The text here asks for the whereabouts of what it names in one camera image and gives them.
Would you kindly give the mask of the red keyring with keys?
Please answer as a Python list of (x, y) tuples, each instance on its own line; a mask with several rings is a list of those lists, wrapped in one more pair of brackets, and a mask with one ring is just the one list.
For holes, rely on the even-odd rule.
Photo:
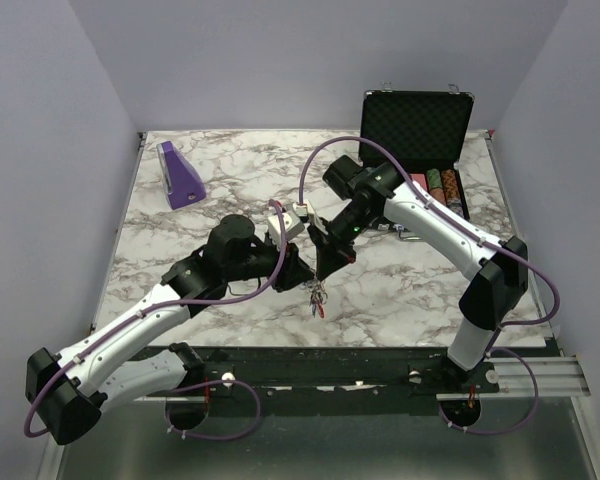
[(325, 318), (325, 305), (328, 301), (328, 294), (324, 283), (318, 279), (312, 279), (303, 284), (303, 288), (309, 294), (309, 306), (311, 314), (320, 319)]

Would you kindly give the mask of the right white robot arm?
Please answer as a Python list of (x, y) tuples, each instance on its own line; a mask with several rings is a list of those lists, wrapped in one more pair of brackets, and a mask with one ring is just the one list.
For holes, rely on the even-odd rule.
[(517, 237), (501, 242), (457, 214), (444, 220), (447, 208), (419, 185), (409, 186), (389, 162), (364, 168), (342, 156), (323, 180), (347, 205), (332, 220), (309, 228), (318, 280), (353, 263), (356, 238), (382, 218), (415, 233), (468, 280), (459, 301), (463, 320), (447, 350), (449, 361), (439, 370), (447, 389), (465, 390), (476, 380), (475, 367), (496, 329), (528, 289), (526, 244)]

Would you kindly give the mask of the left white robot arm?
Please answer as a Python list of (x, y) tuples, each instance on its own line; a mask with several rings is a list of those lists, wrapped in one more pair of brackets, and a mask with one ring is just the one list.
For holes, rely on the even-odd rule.
[(268, 220), (264, 237), (246, 216), (220, 220), (206, 243), (174, 263), (149, 292), (104, 329), (57, 353), (46, 348), (27, 360), (24, 425), (28, 438), (50, 435), (68, 445), (89, 432), (111, 407), (154, 392), (194, 393), (204, 367), (188, 347), (170, 347), (157, 359), (135, 355), (160, 335), (209, 306), (229, 305), (230, 283), (259, 279), (255, 290), (284, 292), (311, 280), (312, 269), (292, 240), (308, 220), (284, 209)]

